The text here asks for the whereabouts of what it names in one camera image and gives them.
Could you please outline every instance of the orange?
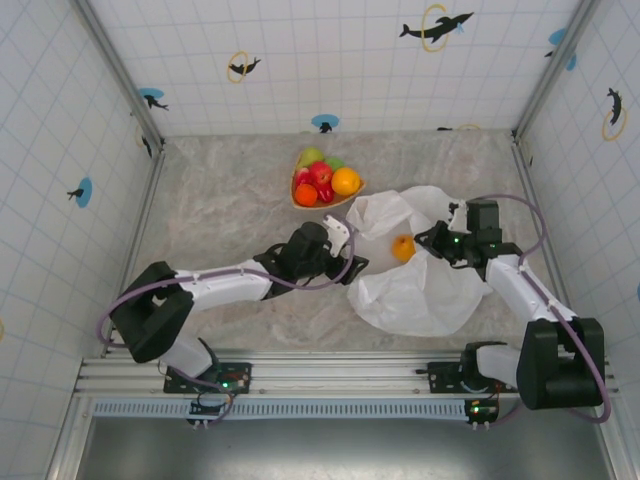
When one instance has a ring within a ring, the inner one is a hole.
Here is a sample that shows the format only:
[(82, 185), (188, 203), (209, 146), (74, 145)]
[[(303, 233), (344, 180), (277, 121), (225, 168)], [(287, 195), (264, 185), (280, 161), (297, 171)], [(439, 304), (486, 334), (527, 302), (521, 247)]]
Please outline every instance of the orange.
[(296, 193), (293, 195), (298, 202), (303, 207), (313, 207), (318, 199), (318, 191), (313, 185), (309, 185), (308, 183), (303, 183), (298, 185), (296, 188)]
[(411, 235), (400, 235), (396, 237), (391, 246), (391, 253), (402, 263), (407, 263), (416, 253), (413, 237)]
[(353, 195), (360, 188), (360, 175), (353, 168), (342, 167), (333, 172), (331, 188), (338, 195)]

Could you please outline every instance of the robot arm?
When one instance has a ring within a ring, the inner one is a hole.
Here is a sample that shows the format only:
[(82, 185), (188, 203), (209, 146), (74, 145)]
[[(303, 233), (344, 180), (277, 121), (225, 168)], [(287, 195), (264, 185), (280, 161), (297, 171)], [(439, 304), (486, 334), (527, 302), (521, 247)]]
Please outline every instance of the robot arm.
[[(415, 241), (454, 268), (474, 268), (517, 317), (527, 322), (522, 350), (496, 342), (468, 345), (461, 364), (473, 371), (463, 372), (463, 376), (479, 375), (517, 386), (530, 409), (600, 405), (602, 397), (594, 376), (551, 306), (570, 322), (602, 377), (604, 333), (600, 324), (593, 318), (579, 318), (562, 305), (527, 261), (521, 261), (521, 250), (502, 242), (495, 201), (461, 202), (451, 205), (450, 210), (450, 222), (437, 222), (416, 235)], [(560, 346), (575, 355), (560, 354)]]
[[(300, 288), (300, 280), (323, 274), (332, 280), (340, 276), (339, 282), (347, 285), (369, 263), (352, 252), (351, 261), (341, 255), (350, 235), (344, 224), (327, 216), (323, 225), (306, 222), (287, 243), (232, 267), (193, 272), (153, 263), (125, 294), (159, 282), (172, 284), (125, 302), (112, 312), (111, 320), (136, 362), (160, 358), (197, 377), (211, 367), (215, 356), (203, 341), (182, 332), (190, 313), (242, 300), (267, 300)], [(188, 280), (175, 282), (183, 278)]]

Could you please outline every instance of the metal corner post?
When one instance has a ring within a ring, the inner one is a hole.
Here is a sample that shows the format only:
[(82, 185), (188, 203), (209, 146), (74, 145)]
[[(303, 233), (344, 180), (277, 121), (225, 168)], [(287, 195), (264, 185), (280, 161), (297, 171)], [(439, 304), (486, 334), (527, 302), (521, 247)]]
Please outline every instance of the metal corner post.
[(591, 22), (601, 3), (601, 0), (581, 0), (579, 2), (575, 15), (571, 19), (571, 22), (569, 22), (562, 41), (551, 57), (551, 63), (536, 85), (531, 99), (518, 122), (518, 126), (515, 129), (516, 142), (519, 143), (520, 139), (524, 138), (531, 129), (535, 118), (538, 116), (547, 98), (549, 98), (551, 90), (560, 78), (571, 56), (575, 53), (582, 34), (587, 29), (589, 22)]
[(104, 62), (113, 74), (116, 83), (131, 107), (133, 115), (138, 120), (138, 123), (140, 123), (140, 128), (145, 138), (155, 146), (156, 150), (162, 150), (162, 135), (160, 135), (160, 130), (158, 130), (149, 110), (140, 98), (135, 83), (131, 79), (122, 60), (120, 60), (111, 40), (109, 40), (107, 32), (102, 26), (102, 22), (91, 6), (90, 0), (71, 0), (71, 6), (84, 23), (89, 37), (93, 40)]

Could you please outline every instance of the fruit bowl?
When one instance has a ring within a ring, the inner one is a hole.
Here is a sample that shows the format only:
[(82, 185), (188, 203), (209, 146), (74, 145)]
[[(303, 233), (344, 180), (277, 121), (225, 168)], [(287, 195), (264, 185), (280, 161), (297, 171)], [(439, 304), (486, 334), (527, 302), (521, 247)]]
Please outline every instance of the fruit bowl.
[(351, 200), (352, 198), (354, 198), (356, 195), (358, 195), (364, 189), (364, 187), (367, 186), (367, 182), (365, 182), (364, 179), (362, 177), (360, 177), (360, 188), (358, 188), (358, 190), (356, 190), (351, 195), (339, 195), (339, 194), (336, 193), (334, 195), (334, 197), (333, 197), (333, 201), (331, 201), (330, 203), (324, 203), (324, 202), (320, 201), (320, 199), (318, 199), (318, 200), (316, 200), (316, 203), (314, 203), (310, 207), (305, 207), (303, 205), (300, 205), (298, 202), (296, 202), (295, 197), (294, 197), (295, 192), (296, 192), (296, 181), (295, 181), (296, 166), (298, 165), (298, 162), (300, 161), (300, 155), (302, 155), (302, 152), (298, 155), (298, 157), (296, 158), (295, 163), (293, 164), (293, 172), (291, 173), (291, 187), (289, 188), (289, 194), (290, 194), (290, 198), (291, 198), (291, 203), (293, 204), (294, 208), (298, 208), (300, 210), (323, 210), (323, 209), (326, 209), (326, 208), (337, 207), (338, 205), (342, 205), (343, 203), (346, 203), (349, 200)]

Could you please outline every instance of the table surface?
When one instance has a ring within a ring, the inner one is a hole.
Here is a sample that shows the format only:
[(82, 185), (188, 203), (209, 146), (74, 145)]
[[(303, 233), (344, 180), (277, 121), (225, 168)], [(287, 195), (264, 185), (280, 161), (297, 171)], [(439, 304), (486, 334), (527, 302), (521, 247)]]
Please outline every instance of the table surface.
[[(286, 241), (321, 213), (292, 207), (294, 159), (315, 145), (342, 158), (368, 185), (363, 194), (435, 185), (454, 198), (523, 195), (508, 132), (399, 132), (190, 137), (173, 139), (136, 262), (136, 274), (165, 260), (200, 270), (242, 262)], [(349, 205), (336, 211), (345, 214)], [(504, 238), (523, 250), (536, 241), (530, 212), (500, 201)], [(532, 268), (549, 286), (540, 252)], [(469, 341), (517, 343), (525, 325), (495, 293), (483, 298), (457, 332), (446, 337), (386, 333), (359, 318), (341, 286), (294, 291), (266, 302), (241, 302), (192, 314), (185, 329), (213, 348), (249, 350), (410, 351), (459, 349)]]

